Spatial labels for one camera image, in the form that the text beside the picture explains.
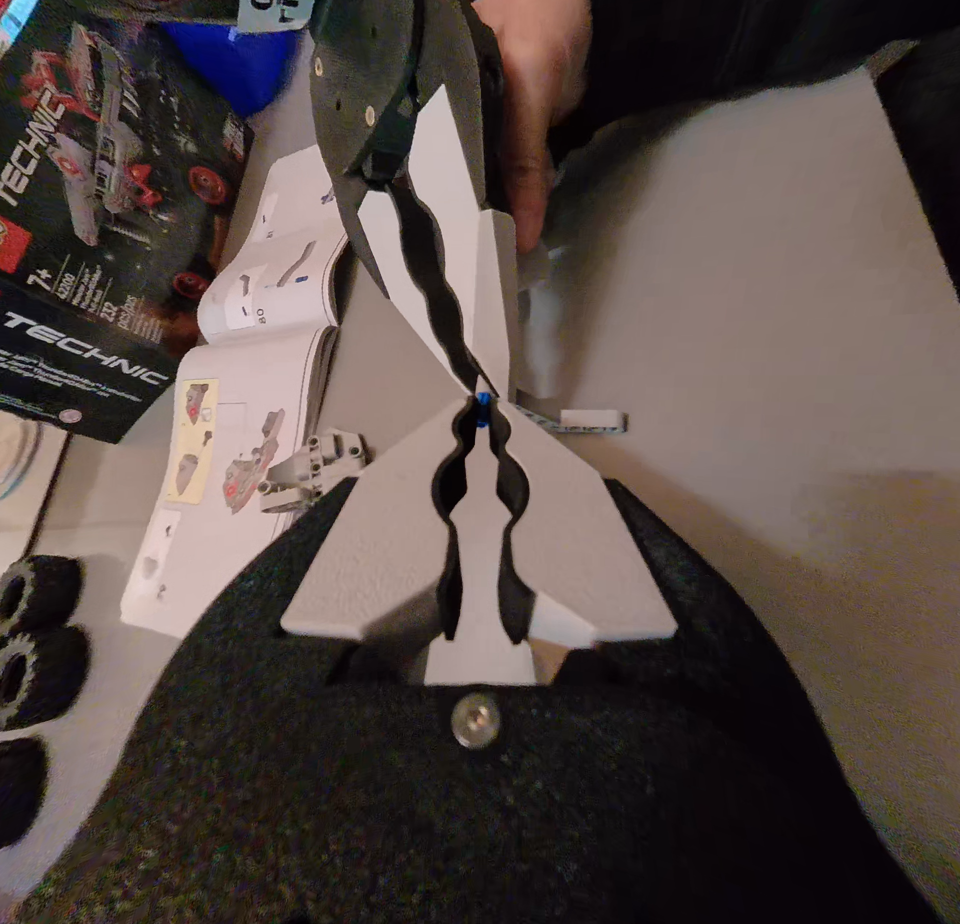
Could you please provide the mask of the open instruction booklet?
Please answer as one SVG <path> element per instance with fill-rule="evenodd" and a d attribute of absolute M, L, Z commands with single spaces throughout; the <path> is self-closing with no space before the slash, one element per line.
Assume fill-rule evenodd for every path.
<path fill-rule="evenodd" d="M 341 314 L 349 241 L 317 145 L 280 158 L 236 257 L 203 295 L 204 343 L 174 386 L 164 487 L 121 601 L 127 625 L 181 639 L 234 577 L 290 525 Z"/>

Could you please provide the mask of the grey brick assembly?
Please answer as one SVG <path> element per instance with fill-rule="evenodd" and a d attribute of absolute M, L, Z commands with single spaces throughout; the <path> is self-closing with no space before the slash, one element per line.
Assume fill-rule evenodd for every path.
<path fill-rule="evenodd" d="M 344 479 L 360 476 L 368 462 L 366 440 L 358 433 L 330 428 L 310 436 L 290 457 L 270 466 L 257 487 L 259 509 L 302 513 Z"/>

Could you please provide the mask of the blue plastic bin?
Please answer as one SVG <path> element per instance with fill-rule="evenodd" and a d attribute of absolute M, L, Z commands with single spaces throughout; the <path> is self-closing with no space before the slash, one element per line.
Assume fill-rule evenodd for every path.
<path fill-rule="evenodd" d="M 185 22 L 160 28 L 187 65 L 242 118 L 268 108 L 292 79 L 299 32 L 241 34 L 235 27 Z"/>

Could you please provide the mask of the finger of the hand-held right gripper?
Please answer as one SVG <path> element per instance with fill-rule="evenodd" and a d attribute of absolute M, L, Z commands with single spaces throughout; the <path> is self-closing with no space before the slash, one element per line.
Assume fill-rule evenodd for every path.
<path fill-rule="evenodd" d="M 445 86 L 417 116 L 408 174 L 438 231 L 443 279 L 459 305 L 465 348 L 487 386 L 514 401 L 520 359 L 515 222 L 477 203 Z"/>
<path fill-rule="evenodd" d="M 466 342 L 430 211 L 406 178 L 374 188 L 360 177 L 336 177 L 333 189 L 356 257 L 438 363 L 473 395 L 483 372 Z"/>

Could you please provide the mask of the person's right hand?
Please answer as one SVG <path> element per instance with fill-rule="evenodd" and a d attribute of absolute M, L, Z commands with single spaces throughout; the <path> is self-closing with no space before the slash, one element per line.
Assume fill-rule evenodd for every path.
<path fill-rule="evenodd" d="M 554 170 L 550 129 L 580 103 L 592 41 L 590 0 L 479 0 L 503 72 L 503 186 L 520 254 L 541 238 Z"/>

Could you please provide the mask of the black toy tire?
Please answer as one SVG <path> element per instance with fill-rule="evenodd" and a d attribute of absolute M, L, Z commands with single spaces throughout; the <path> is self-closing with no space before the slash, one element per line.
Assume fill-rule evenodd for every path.
<path fill-rule="evenodd" d="M 31 555 L 12 563 L 1 576 L 1 635 L 61 626 L 73 615 L 84 568 L 76 558 Z"/>
<path fill-rule="evenodd" d="M 65 714 L 90 669 L 90 640 L 80 626 L 22 632 L 2 641 L 1 731 L 42 724 Z"/>
<path fill-rule="evenodd" d="M 41 738 L 1 744 L 1 847 L 18 843 L 37 820 L 44 802 L 48 758 Z"/>

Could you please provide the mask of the black toy set box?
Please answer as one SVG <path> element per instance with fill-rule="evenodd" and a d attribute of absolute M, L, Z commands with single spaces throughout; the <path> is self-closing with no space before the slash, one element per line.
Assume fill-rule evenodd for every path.
<path fill-rule="evenodd" d="M 1 85 L 2 409 L 117 443 L 198 339 L 253 136 L 162 30 L 67 0 Z"/>

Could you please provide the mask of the thin grey holed beam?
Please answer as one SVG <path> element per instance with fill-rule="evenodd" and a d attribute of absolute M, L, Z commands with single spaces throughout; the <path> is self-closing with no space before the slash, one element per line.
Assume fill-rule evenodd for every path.
<path fill-rule="evenodd" d="M 618 435 L 628 429 L 626 413 L 611 409 L 563 409 L 558 417 L 552 418 L 536 413 L 520 405 L 516 409 L 554 435 Z"/>

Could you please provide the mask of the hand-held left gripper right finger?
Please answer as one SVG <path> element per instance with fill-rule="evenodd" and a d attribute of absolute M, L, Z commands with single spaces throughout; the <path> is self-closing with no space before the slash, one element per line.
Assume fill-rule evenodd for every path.
<path fill-rule="evenodd" d="M 601 475 L 509 402 L 489 405 L 488 429 L 510 514 L 497 578 L 510 641 L 671 638 L 677 621 Z"/>

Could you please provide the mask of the clear round dish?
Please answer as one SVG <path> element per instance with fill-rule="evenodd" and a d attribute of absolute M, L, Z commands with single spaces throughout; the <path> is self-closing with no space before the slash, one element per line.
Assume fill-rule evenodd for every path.
<path fill-rule="evenodd" d="M 11 413 L 1 412 L 1 499 L 23 482 L 42 442 L 42 426 Z"/>

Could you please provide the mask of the person's dark clothing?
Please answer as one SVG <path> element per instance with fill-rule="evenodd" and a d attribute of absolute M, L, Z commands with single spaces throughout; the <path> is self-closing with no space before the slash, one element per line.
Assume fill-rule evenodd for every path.
<path fill-rule="evenodd" d="M 959 31 L 917 43 L 875 87 L 955 291 L 959 290 Z"/>

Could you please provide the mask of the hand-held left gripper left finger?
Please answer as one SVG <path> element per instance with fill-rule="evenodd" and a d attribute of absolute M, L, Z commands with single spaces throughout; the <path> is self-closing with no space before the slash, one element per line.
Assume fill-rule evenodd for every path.
<path fill-rule="evenodd" d="M 478 401 L 455 400 L 382 452 L 354 486 L 281 618 L 305 637 L 452 640 L 463 576 L 450 520 L 466 494 Z"/>

